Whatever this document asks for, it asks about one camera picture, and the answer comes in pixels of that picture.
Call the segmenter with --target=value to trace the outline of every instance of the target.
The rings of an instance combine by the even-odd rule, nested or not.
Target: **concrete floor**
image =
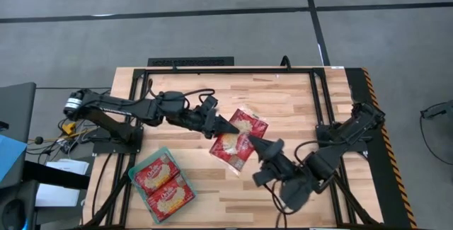
[[[452,0],[314,1],[336,6]],[[0,18],[268,6],[307,6],[307,0],[0,0]],[[429,154],[418,116],[453,98],[453,8],[336,11],[319,13],[319,20],[331,64],[367,67],[372,76],[418,226],[450,229],[452,167]],[[144,66],[148,57],[231,55],[236,65],[274,65],[284,54],[293,65],[321,64],[309,13],[0,24],[0,86],[34,81],[39,87],[105,87],[116,67]],[[37,90],[30,137],[58,135],[58,109],[70,92]],[[433,149],[453,161],[450,124],[439,117],[425,123],[425,133]],[[88,155],[89,145],[73,153]]]

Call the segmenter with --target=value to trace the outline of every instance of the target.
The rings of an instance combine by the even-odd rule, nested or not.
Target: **food package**
[[[162,222],[195,197],[181,175],[177,175],[148,199],[151,212],[158,222]]]
[[[210,149],[210,153],[227,163],[233,172],[239,174],[253,152],[253,145],[248,140],[248,135],[263,137],[268,124],[254,114],[247,114],[239,109],[229,122],[239,129],[239,134],[221,134]]]
[[[160,178],[157,179],[157,181],[153,180],[150,183],[152,185],[149,185],[150,187],[158,187],[156,189],[154,188],[143,188],[144,182],[141,182],[140,178],[138,176],[144,176],[145,179],[148,179],[148,175],[150,176],[158,176],[157,172],[162,172],[163,168],[166,168],[164,165],[167,165],[170,169],[170,178],[168,178],[167,181],[167,175],[165,174],[165,178]],[[153,166],[158,166],[158,170],[152,170]],[[143,202],[145,203],[147,209],[151,212],[151,216],[156,224],[160,224],[165,221],[170,215],[174,214],[174,212],[181,208],[183,205],[185,205],[187,202],[190,200],[193,200],[194,197],[196,196],[196,191],[192,187],[192,184],[188,180],[187,176],[184,174],[184,171],[180,169],[178,164],[176,163],[175,159],[172,157],[170,151],[164,147],[162,149],[159,149],[155,153],[153,153],[151,156],[149,156],[147,159],[143,160],[142,162],[138,163],[136,166],[132,167],[128,172],[129,178],[132,181],[132,184],[135,186],[137,189],[137,192],[139,193],[140,197],[142,198]],[[170,188],[175,188],[176,191],[178,191],[178,194],[173,194]],[[176,202],[175,200],[171,200],[172,197],[179,197],[181,194],[180,189],[176,188],[182,188],[184,192],[184,202],[181,204],[179,201]],[[171,202],[176,202],[174,206],[172,206],[172,213],[169,213],[170,210],[164,210],[162,209],[165,205],[160,204],[160,208],[164,210],[165,212],[168,213],[159,213],[158,211],[155,211],[155,209],[151,208],[151,205],[149,204],[149,201],[151,202],[151,197],[153,198],[153,201],[158,202],[159,200],[156,200],[156,198],[162,196],[165,193],[165,190],[167,190],[168,194],[165,195],[166,201],[171,201]]]
[[[178,167],[170,160],[168,154],[164,153],[137,172],[134,179],[147,195],[151,195],[178,173]]]

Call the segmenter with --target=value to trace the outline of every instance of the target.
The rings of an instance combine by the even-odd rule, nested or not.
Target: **wooden tabletop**
[[[132,83],[133,68],[117,68],[111,96],[128,98]],[[247,107],[263,118],[269,128],[264,138],[285,141],[284,152],[294,160],[294,148],[305,141],[315,139],[317,124],[314,101],[308,74],[156,74],[153,91],[188,92],[199,88],[213,88],[219,100],[219,113],[229,119],[240,107]],[[337,121],[350,117],[352,105],[350,88],[344,69],[326,68],[326,79]],[[321,83],[319,95],[323,103]],[[196,95],[189,96],[192,107],[199,103]],[[325,105],[322,105],[327,120]],[[121,121],[124,118],[112,115]],[[205,139],[200,133],[163,123],[159,127],[144,126],[142,150],[137,162],[167,146],[190,181],[198,196],[164,224],[156,226],[137,191],[132,188],[127,228],[206,228],[206,227],[274,227],[277,210],[270,193],[257,188],[252,174],[259,169],[258,159],[253,153],[241,175],[231,172],[208,151],[214,139]],[[299,157],[304,158],[317,145],[304,146]],[[96,183],[106,155],[96,157],[84,206],[84,221],[91,218],[91,207]],[[96,198],[97,211],[112,188],[117,155],[112,155],[103,174]],[[362,206],[377,221],[382,221],[369,165],[357,153],[344,155],[350,189]],[[343,220],[347,221],[344,199],[340,195]],[[118,223],[122,193],[117,199],[113,223]],[[309,201],[296,214],[288,216],[288,227],[335,226],[331,195],[328,190],[320,195],[311,194]]]

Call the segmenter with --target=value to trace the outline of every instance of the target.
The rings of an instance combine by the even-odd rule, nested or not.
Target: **yellow black hazard tape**
[[[371,82],[371,79],[369,78],[368,71],[367,71],[366,68],[362,68],[362,69],[363,69],[363,73],[365,74],[365,79],[367,80],[369,94],[371,95],[371,99],[372,99],[373,105],[376,108],[380,109],[379,108],[379,104],[377,103],[376,94],[374,93],[373,84]],[[389,135],[387,133],[387,129],[385,128],[385,125],[382,126],[381,132],[382,132],[382,136],[384,138],[385,147],[387,148],[387,153],[389,154],[390,163],[391,163],[391,165],[394,168],[395,179],[396,179],[396,182],[398,183],[398,188],[399,188],[399,190],[401,192],[401,198],[403,199],[404,207],[406,208],[406,211],[408,213],[408,218],[409,218],[409,221],[411,223],[411,227],[413,229],[416,229],[417,228],[417,224],[415,222],[415,217],[413,216],[411,204],[408,201],[408,196],[406,194],[406,189],[404,188],[403,180],[401,179],[401,174],[399,173],[398,165],[396,164],[395,154],[394,154],[393,149],[391,148]]]

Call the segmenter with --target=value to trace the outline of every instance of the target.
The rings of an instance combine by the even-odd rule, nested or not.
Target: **cracker package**
[[[221,134],[210,149],[210,153],[227,163],[238,174],[253,152],[248,135],[263,137],[268,124],[253,114],[236,110],[229,122],[239,129],[239,134]]]
[[[170,160],[168,154],[164,153],[157,160],[136,173],[134,179],[143,191],[150,195],[178,173],[178,167]]]
[[[159,222],[162,222],[194,197],[195,193],[190,189],[184,178],[177,175],[152,194],[147,202],[151,212]]]

